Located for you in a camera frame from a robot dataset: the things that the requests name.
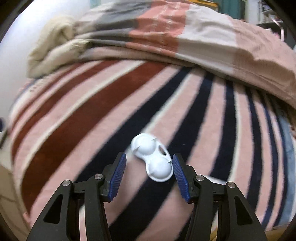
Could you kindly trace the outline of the white double-dome case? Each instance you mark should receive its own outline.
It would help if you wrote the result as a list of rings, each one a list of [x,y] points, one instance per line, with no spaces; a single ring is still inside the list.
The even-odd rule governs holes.
[[[166,182],[173,175],[173,164],[165,146],[153,135],[140,133],[130,144],[132,153],[145,162],[146,173],[151,180]]]

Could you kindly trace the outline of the striped fleece blanket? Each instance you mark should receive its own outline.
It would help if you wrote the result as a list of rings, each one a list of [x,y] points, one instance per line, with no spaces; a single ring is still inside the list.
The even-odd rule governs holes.
[[[105,205],[113,240],[183,240],[193,206],[171,164],[181,154],[212,182],[236,183],[262,226],[295,215],[295,140],[274,96],[213,75],[150,61],[72,64],[30,79],[11,109],[16,190],[29,225],[63,180],[88,180],[119,152],[126,169]]]

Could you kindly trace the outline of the cream fluffy blanket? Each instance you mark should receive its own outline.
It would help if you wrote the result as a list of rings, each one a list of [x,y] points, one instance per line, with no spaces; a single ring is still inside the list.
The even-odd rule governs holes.
[[[75,62],[89,42],[75,38],[75,20],[57,16],[49,20],[40,32],[27,61],[27,77],[40,78],[60,66]]]

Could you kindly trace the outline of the pink grey patchwork duvet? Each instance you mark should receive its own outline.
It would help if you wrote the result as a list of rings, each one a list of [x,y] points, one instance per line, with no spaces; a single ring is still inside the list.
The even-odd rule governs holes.
[[[197,64],[295,106],[295,52],[274,34],[189,1],[117,1],[89,10],[76,36]]]

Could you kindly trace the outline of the teal curtain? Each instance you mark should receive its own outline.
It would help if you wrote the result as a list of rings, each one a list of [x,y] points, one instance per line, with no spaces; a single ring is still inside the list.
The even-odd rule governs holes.
[[[245,20],[247,1],[243,0],[214,0],[218,4],[218,12],[234,19]]]

